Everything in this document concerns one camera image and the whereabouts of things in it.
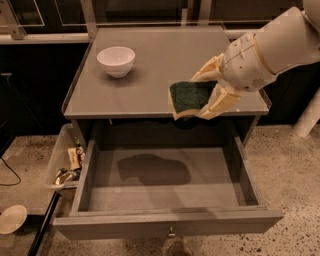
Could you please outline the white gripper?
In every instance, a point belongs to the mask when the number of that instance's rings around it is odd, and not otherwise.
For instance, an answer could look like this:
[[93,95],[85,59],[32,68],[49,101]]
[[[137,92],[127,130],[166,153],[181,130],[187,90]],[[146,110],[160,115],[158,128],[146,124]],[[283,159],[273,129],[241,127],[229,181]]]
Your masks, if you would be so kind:
[[255,92],[277,78],[263,60],[254,33],[246,33],[233,41],[224,54],[208,60],[191,80],[218,81],[222,76],[235,88],[217,83],[208,103],[199,112],[202,119],[210,120],[233,107],[241,98],[239,90]]

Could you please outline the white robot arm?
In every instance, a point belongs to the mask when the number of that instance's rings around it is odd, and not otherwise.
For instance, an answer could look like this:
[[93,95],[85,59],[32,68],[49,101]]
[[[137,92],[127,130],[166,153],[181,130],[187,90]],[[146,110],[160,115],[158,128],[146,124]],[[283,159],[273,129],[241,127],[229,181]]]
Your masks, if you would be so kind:
[[215,81],[208,103],[199,116],[210,120],[232,108],[243,91],[256,92],[278,75],[297,66],[320,61],[320,0],[303,0],[256,32],[232,42],[192,77]]

